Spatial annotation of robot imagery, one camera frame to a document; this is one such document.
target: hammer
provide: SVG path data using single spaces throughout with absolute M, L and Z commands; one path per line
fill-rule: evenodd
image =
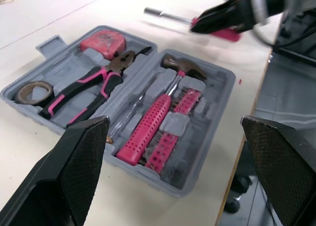
M 193 75 L 202 80 L 206 80 L 206 74 L 198 65 L 187 59 L 177 59 L 171 55 L 166 55 L 162 61 L 162 66 L 176 70 L 178 72 L 176 78 L 173 80 L 167 92 L 162 94 L 151 105 L 137 125 L 130 139 L 116 154 L 117 158 L 133 166 L 138 164 L 146 147 L 166 117 L 171 106 L 171 96 L 177 89 L 182 77 Z

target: pink and black pliers handle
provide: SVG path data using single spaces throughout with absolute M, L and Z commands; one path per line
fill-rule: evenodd
M 46 119 L 51 119 L 73 97 L 90 87 L 98 85 L 102 81 L 104 81 L 104 83 L 101 91 L 94 101 L 76 115 L 67 127 L 79 121 L 89 119 L 95 111 L 107 101 L 113 89 L 123 82 L 120 74 L 115 72 L 107 73 L 105 67 L 94 67 L 85 76 L 58 93 L 58 95 L 40 111 L 39 115 Z

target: case latch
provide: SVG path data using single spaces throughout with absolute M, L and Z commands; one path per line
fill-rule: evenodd
M 36 49 L 43 54 L 44 57 L 49 58 L 66 46 L 66 43 L 61 39 L 61 37 L 59 35 L 55 35 L 36 46 Z

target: pliers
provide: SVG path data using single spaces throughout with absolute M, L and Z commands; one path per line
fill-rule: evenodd
M 149 51 L 151 47 L 146 47 L 139 53 L 129 51 L 114 58 L 105 67 L 94 67 L 86 75 L 63 89 L 58 95 L 47 104 L 39 113 L 40 116 L 51 119 L 70 99 L 88 88 L 104 82 L 100 93 L 93 102 L 78 113 L 66 126 L 66 128 L 89 119 L 97 109 L 109 98 L 114 88 L 123 82 L 122 72 L 135 60 L 140 53 Z

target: metal shaft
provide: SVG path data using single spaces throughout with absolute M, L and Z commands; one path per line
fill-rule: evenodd
M 191 19 L 187 19 L 187 18 L 184 18 L 184 17 L 176 16 L 176 15 L 171 15 L 171 14 L 165 13 L 165 12 L 163 12 L 161 10 L 156 10 L 156 9 L 149 8 L 149 7 L 146 7 L 144 9 L 144 13 L 145 14 L 150 14 L 150 15 L 153 15 L 153 16 L 157 16 L 157 17 L 168 18 L 168 19 L 171 19 L 171 20 L 174 20 L 174 21 L 179 21 L 179 22 L 182 22 L 182 23 L 185 23 L 185 24 L 189 24 L 189 25 L 192 23 Z
M 142 104 L 143 99 L 145 97 L 146 91 L 149 89 L 149 87 L 153 84 L 154 80 L 157 78 L 155 76 L 153 79 L 150 80 L 150 82 L 147 84 L 145 87 L 143 93 L 138 97 L 135 103 L 132 104 L 132 107 L 129 108 L 124 115 L 120 118 L 120 120 L 116 123 L 116 125 L 113 127 L 113 129 L 110 129 L 108 133 L 108 138 L 107 138 L 107 143 L 112 144 L 113 143 L 113 138 L 115 135 L 122 129 L 124 128 L 129 121 L 132 119 L 133 115 L 135 114 L 136 108 Z
M 178 88 L 178 84 L 180 82 L 180 80 L 182 79 L 181 75 L 177 75 L 176 78 L 173 80 L 173 82 L 171 83 L 171 85 L 169 86 L 169 88 L 166 91 L 166 94 L 168 96 L 173 95 L 173 93 L 177 90 Z

